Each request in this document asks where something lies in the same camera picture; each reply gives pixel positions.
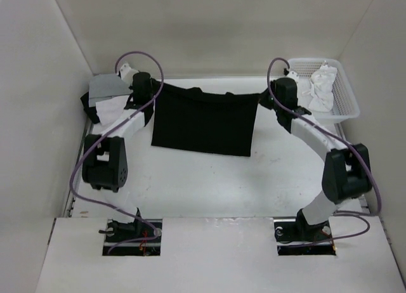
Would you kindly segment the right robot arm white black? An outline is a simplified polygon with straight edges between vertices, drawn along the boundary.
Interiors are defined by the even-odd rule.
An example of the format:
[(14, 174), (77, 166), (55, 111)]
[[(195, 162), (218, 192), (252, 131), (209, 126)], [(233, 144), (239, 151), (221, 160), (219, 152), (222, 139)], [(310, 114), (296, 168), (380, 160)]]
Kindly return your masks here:
[(277, 122), (307, 144), (324, 162), (321, 192), (296, 215), (294, 232), (309, 239), (346, 200), (372, 190), (369, 151), (363, 144), (351, 145), (322, 127), (311, 112), (299, 106), (298, 87), (288, 77), (268, 83), (260, 105), (274, 110)]

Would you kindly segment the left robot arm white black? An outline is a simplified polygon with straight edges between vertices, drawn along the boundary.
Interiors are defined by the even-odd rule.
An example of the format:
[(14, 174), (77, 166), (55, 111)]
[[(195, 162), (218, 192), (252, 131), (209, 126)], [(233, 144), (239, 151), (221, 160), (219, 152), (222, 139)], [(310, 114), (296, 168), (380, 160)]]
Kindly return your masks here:
[(99, 133), (86, 136), (86, 158), (81, 166), (83, 182), (105, 197), (93, 202), (128, 217), (135, 216), (137, 208), (128, 199), (130, 191), (125, 187), (129, 178), (126, 145), (150, 122), (155, 111), (153, 98), (160, 87), (146, 72), (135, 72), (131, 78), (131, 93), (120, 116)]

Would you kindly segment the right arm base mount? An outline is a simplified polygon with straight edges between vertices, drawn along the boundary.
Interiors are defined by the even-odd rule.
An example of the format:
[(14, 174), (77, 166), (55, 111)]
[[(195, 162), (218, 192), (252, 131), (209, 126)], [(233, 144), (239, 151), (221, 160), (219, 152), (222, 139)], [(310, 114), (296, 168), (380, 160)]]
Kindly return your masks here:
[(335, 256), (328, 221), (301, 232), (295, 219), (275, 219), (274, 236), (279, 256)]

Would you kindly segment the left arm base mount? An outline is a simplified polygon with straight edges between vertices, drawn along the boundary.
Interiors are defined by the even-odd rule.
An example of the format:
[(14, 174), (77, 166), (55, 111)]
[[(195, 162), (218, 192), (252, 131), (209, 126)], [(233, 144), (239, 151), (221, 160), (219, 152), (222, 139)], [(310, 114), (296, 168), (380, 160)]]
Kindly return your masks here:
[(102, 248), (103, 256), (133, 256), (148, 257), (160, 256), (162, 240), (162, 220), (150, 220), (159, 231), (159, 236), (155, 235), (153, 229), (138, 220), (129, 223), (121, 223), (109, 220), (105, 230), (99, 233), (104, 235)]

